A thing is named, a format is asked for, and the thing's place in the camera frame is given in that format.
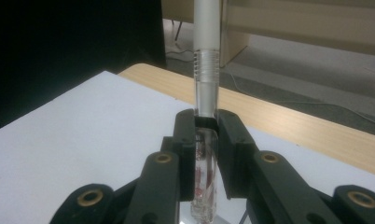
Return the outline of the dark curtain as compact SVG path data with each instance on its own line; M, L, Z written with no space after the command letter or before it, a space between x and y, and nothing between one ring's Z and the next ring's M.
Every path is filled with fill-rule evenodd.
M166 64L161 0L0 0L0 128L136 63Z

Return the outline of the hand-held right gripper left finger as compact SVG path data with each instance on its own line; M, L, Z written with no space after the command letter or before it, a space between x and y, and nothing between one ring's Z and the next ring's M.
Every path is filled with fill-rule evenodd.
M180 202L193 199L194 170L195 118L187 109L176 114L160 151L146 158L124 224L178 224Z

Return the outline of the clear ballpoint pen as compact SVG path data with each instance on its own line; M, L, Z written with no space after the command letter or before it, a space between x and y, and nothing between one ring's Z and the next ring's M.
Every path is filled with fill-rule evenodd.
M212 224L216 213L220 3L194 0L194 80L196 119L195 192L190 213L198 224Z

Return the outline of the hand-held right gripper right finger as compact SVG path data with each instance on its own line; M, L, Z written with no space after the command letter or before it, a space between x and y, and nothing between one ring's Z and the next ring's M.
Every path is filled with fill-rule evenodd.
M285 157L257 148L236 114L221 110L218 129L226 195L246 199L253 224L342 224Z

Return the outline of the light wooden bench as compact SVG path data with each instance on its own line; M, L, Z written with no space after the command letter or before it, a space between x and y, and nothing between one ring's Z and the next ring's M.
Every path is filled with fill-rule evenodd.
M161 0L165 19L212 33L226 65L262 35L375 55L375 0Z

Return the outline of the light wooden table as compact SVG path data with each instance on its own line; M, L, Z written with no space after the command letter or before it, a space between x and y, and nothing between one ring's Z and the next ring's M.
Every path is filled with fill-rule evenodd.
M174 99L195 102L190 77L146 63L119 75ZM224 88L219 93L220 107L236 113L244 124L375 175L375 135Z

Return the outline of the white table cover board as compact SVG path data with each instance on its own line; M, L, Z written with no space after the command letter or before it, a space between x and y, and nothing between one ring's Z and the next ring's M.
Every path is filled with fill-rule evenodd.
M49 224L75 189L127 184L188 107L103 72L8 124L0 129L0 224ZM314 188L331 193L355 184L375 191L374 174L246 126L260 149L282 154Z

